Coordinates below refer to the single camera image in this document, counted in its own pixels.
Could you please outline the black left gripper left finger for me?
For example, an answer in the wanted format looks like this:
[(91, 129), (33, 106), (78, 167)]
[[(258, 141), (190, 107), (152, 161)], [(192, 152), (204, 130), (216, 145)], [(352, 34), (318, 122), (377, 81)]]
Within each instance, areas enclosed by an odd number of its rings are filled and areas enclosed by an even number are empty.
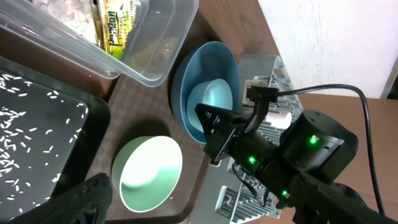
[(104, 224), (112, 198), (110, 178), (99, 173), (9, 223)]

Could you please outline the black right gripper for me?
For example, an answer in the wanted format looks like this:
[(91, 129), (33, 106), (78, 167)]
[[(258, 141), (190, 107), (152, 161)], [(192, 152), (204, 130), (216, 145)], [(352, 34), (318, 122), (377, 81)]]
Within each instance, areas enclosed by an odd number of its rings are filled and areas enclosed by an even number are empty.
[(241, 114), (202, 103), (195, 112), (205, 135), (204, 152), (213, 162), (232, 157), (246, 173), (257, 174), (278, 149), (257, 131), (245, 132), (246, 119)]

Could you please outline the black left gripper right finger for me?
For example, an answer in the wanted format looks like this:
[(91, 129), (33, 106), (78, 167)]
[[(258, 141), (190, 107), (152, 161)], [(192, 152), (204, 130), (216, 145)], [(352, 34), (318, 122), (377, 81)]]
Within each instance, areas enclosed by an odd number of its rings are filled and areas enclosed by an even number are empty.
[(397, 223), (307, 174), (293, 177), (290, 198), (296, 209), (294, 223)]

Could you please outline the light blue bowl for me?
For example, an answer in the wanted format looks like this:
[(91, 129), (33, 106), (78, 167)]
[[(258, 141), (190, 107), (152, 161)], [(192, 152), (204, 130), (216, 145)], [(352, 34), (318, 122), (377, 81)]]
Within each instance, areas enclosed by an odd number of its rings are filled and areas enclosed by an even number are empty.
[(186, 112), (190, 124), (203, 133), (202, 125), (195, 112), (197, 104), (202, 103), (227, 110), (233, 109), (233, 95), (228, 83), (223, 79), (216, 79), (199, 83), (189, 94)]

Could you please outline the pink cup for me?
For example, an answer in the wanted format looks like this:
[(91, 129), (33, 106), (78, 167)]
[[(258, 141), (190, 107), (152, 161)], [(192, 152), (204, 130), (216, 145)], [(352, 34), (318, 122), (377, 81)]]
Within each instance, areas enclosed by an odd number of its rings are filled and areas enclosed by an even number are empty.
[(266, 116), (266, 122), (277, 129), (287, 129), (292, 122), (292, 114), (289, 111), (282, 110), (278, 113), (269, 112)]

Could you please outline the green bowl with rice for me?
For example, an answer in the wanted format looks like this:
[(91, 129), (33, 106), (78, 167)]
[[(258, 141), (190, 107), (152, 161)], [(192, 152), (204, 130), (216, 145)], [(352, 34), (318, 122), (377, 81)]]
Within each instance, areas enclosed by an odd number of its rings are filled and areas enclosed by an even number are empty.
[(141, 136), (116, 155), (111, 179), (123, 205), (136, 213), (149, 212), (165, 202), (182, 173), (183, 156), (168, 136)]

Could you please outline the yellow green snack wrapper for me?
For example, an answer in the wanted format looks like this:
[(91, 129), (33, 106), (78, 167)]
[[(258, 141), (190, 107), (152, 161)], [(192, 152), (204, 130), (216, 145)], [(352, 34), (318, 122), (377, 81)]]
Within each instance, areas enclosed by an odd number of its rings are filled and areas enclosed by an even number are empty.
[(116, 59), (122, 59), (128, 33), (133, 30), (138, 0), (96, 0), (96, 25), (102, 48)]

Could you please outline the white tissue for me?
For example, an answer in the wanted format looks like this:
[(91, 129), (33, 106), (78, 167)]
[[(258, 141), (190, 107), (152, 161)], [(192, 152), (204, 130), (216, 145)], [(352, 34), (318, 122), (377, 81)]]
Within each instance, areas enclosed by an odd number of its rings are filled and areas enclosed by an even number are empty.
[(98, 45), (98, 35), (90, 0), (32, 0), (33, 5)]

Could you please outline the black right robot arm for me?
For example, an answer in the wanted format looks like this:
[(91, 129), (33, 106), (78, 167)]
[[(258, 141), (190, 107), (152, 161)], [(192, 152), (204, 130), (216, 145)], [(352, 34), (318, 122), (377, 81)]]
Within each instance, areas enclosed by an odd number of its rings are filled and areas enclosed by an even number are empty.
[(363, 199), (335, 179), (354, 159), (358, 138), (331, 117), (305, 110), (273, 144), (258, 133), (269, 102), (257, 102), (252, 115), (199, 104), (195, 112), (206, 139), (205, 153), (255, 177), (278, 199), (277, 208), (294, 207), (296, 219), (330, 222), (366, 208)]

